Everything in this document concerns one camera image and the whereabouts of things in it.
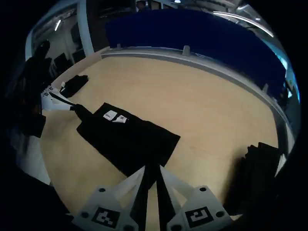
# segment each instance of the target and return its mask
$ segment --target white pillar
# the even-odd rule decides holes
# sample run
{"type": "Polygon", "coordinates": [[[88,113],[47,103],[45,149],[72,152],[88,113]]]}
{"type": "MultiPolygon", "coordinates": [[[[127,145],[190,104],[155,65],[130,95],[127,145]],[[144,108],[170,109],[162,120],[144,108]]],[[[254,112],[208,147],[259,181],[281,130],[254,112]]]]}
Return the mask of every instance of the white pillar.
{"type": "Polygon", "coordinates": [[[84,49],[84,53],[86,56],[89,56],[94,53],[89,25],[88,25],[88,18],[87,18],[87,0],[80,0],[77,5],[77,21],[78,21],[78,28],[81,38],[81,43],[84,49]]]}

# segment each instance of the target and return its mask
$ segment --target black object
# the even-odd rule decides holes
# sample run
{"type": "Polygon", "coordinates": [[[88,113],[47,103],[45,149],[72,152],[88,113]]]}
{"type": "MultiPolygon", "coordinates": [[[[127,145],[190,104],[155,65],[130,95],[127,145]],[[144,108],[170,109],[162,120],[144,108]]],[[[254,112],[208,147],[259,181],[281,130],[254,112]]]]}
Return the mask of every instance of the black object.
{"type": "Polygon", "coordinates": [[[85,58],[85,53],[83,49],[80,49],[78,51],[76,51],[75,53],[73,53],[73,59],[75,61],[75,63],[79,62],[80,60],[85,58]]]}
{"type": "Polygon", "coordinates": [[[274,182],[281,152],[267,144],[248,147],[246,158],[241,158],[227,193],[224,208],[229,215],[245,213],[274,182]]]}
{"type": "Polygon", "coordinates": [[[65,98],[72,97],[88,82],[88,80],[87,75],[75,75],[72,79],[65,83],[65,89],[60,91],[61,95],[65,98]]]}
{"type": "Polygon", "coordinates": [[[66,56],[64,53],[60,54],[57,58],[54,59],[54,63],[58,69],[58,71],[62,74],[65,72],[68,68],[70,68],[73,64],[71,61],[66,59],[66,56]]]}
{"type": "Polygon", "coordinates": [[[75,111],[81,121],[86,121],[87,119],[91,119],[93,117],[93,114],[80,104],[70,107],[70,110],[75,111]]]}
{"type": "Polygon", "coordinates": [[[82,49],[82,43],[79,33],[78,23],[76,23],[70,30],[73,42],[77,45],[77,50],[82,49]]]}
{"type": "Polygon", "coordinates": [[[91,119],[82,120],[77,131],[126,176],[146,165],[150,186],[156,181],[158,165],[165,166],[180,139],[154,123],[107,103],[91,119]],[[111,121],[103,117],[110,110],[117,112],[111,121]],[[113,122],[119,116],[126,117],[126,122],[113,122]]]}

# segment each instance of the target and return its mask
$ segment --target light wood table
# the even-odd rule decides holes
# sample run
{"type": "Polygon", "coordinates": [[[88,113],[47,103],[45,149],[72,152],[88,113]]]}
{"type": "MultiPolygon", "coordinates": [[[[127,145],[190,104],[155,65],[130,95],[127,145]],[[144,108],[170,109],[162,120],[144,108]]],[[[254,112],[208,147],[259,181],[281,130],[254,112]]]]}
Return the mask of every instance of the light wood table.
{"type": "MultiPolygon", "coordinates": [[[[79,75],[88,75],[89,81],[72,102],[93,113],[107,102],[180,135],[166,169],[192,186],[208,185],[221,202],[233,162],[247,153],[247,146],[278,146],[269,107],[205,71],[161,60],[109,57],[79,75]]],[[[60,198],[77,214],[98,185],[113,186],[125,176],[78,134],[74,112],[44,114],[40,144],[45,165],[60,198]]],[[[159,230],[156,185],[149,190],[147,210],[147,230],[159,230]]]]}

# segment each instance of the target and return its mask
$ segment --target white label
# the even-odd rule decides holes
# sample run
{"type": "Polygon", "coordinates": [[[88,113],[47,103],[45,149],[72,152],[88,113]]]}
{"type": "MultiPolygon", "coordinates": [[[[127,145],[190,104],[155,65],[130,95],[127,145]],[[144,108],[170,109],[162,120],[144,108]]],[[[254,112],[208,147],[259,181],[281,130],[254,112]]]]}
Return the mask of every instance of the white label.
{"type": "Polygon", "coordinates": [[[113,121],[113,122],[115,122],[115,123],[125,123],[126,120],[127,120],[126,117],[120,115],[120,116],[119,116],[115,121],[113,121]]]}
{"type": "Polygon", "coordinates": [[[107,113],[104,115],[104,118],[110,121],[110,120],[112,120],[116,115],[117,115],[116,112],[110,110],[109,112],[107,112],[107,113]]]}

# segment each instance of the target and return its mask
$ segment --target person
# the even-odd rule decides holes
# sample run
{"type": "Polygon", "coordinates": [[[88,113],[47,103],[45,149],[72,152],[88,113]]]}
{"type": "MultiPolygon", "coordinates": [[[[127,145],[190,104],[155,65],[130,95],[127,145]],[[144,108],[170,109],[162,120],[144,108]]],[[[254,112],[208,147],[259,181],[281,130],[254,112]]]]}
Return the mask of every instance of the person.
{"type": "Polygon", "coordinates": [[[146,2],[144,0],[142,1],[138,1],[136,4],[137,8],[138,8],[138,12],[142,12],[145,10],[148,10],[149,8],[146,6],[146,2]]]}

